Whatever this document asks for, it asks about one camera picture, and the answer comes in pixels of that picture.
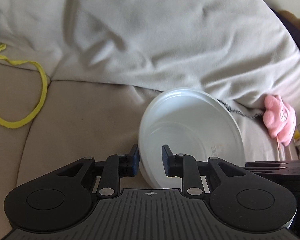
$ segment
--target brown fuzzy object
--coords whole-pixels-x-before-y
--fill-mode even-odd
[[[297,18],[293,13],[286,10],[281,10],[278,13],[285,17],[289,22],[291,22],[293,25],[295,25],[295,27],[297,27],[300,30],[300,19]]]

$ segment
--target yellow cord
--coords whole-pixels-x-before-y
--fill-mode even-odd
[[[6,45],[1,44],[0,52],[4,49],[6,49]],[[12,128],[12,129],[20,128],[20,127],[26,125],[27,123],[29,123],[40,112],[40,110],[44,104],[44,101],[46,99],[46,96],[47,96],[47,89],[48,89],[47,76],[46,76],[42,66],[38,62],[27,61],[27,60],[9,60],[6,56],[2,56],[2,55],[0,55],[0,59],[7,61],[8,63],[10,63],[13,66],[18,66],[18,65],[21,65],[24,63],[30,63],[38,69],[41,79],[42,79],[42,92],[41,92],[41,97],[40,97],[39,103],[37,104],[37,106],[34,108],[34,110],[28,116],[26,116],[24,119],[17,121],[17,122],[8,122],[0,117],[0,125],[7,127],[7,128]]]

